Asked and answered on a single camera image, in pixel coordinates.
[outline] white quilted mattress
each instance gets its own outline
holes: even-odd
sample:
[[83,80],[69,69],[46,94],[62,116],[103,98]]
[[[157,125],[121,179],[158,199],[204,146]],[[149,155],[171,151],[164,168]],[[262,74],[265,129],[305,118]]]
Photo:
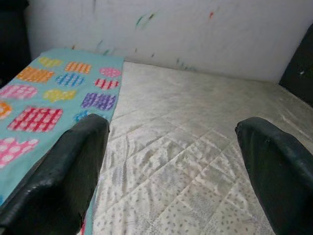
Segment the white quilted mattress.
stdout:
[[277,85],[125,63],[94,234],[274,234],[234,131],[251,116],[312,152],[313,109]]

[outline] bedding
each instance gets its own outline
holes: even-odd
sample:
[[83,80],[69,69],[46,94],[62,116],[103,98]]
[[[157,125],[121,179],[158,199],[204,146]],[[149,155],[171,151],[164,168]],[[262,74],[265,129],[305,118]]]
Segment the bedding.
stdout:
[[313,152],[313,109],[278,85],[125,62],[93,234],[274,234],[236,139],[252,116]]
[[[111,120],[122,65],[119,57],[53,49],[0,90],[0,204],[80,119],[94,113]],[[93,199],[82,235],[92,232],[92,211]]]

